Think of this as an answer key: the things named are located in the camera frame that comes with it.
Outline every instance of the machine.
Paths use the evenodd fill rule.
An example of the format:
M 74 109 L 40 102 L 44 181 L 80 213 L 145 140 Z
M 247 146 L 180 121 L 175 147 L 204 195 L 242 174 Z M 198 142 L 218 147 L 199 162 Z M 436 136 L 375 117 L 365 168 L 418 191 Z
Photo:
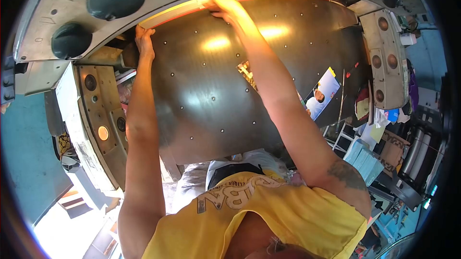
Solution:
M 50 129 L 66 122 L 93 184 L 123 191 L 128 144 L 116 76 L 136 67 L 132 41 L 139 23 L 156 28 L 153 92 L 160 157 L 172 180 L 180 178 L 183 164 L 279 148 L 259 96 L 234 69 L 245 60 L 243 49 L 230 26 L 208 15 L 206 1 L 29 0 L 12 52 L 16 64 L 29 65 L 9 89 L 2 86 L 2 103 L 14 100 L 11 86 L 25 95 L 55 90 L 57 98 L 49 100 L 61 111 L 47 105 L 54 108 Z M 423 14 L 421 0 L 240 1 L 302 96 L 329 67 L 340 74 L 359 63 L 362 70 L 342 87 L 341 118 L 354 114 L 355 93 L 371 77 L 370 64 L 377 107 L 398 108 L 408 100 L 405 55 L 391 15 Z M 320 127 L 337 121 L 341 101 L 340 92 L 334 94 L 316 120 Z

